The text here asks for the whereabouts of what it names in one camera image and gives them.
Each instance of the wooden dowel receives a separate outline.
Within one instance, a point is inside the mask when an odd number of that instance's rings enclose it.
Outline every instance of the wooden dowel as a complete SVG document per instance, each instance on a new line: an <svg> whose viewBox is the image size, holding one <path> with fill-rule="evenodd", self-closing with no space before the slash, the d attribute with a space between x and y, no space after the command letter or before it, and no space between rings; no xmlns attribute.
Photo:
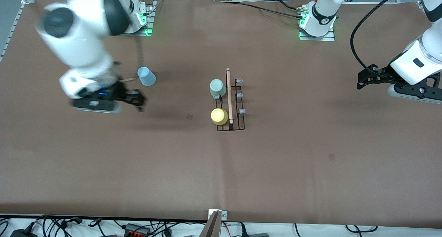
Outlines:
<svg viewBox="0 0 442 237"><path fill-rule="evenodd" d="M232 87L230 85L230 69L227 68L226 71L227 76L227 100L229 101L229 124L233 124L233 113L232 113Z"/></svg>

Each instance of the brown tabletop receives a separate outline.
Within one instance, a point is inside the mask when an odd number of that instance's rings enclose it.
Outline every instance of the brown tabletop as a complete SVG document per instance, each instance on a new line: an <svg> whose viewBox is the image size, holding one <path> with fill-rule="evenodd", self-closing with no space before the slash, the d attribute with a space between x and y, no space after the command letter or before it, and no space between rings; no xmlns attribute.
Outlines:
<svg viewBox="0 0 442 237"><path fill-rule="evenodd" d="M68 69L25 6L0 63L0 212L442 227L441 106L358 91L349 36L374 6L344 4L336 42L300 41L293 18L240 4L166 0L141 37L152 87L145 112L76 111ZM293 6L303 1L291 1ZM259 6L295 13L276 2ZM382 6L355 38L386 65L429 27L415 4ZM136 37L109 37L125 78ZM209 83L243 78L246 129L217 132Z"/></svg>

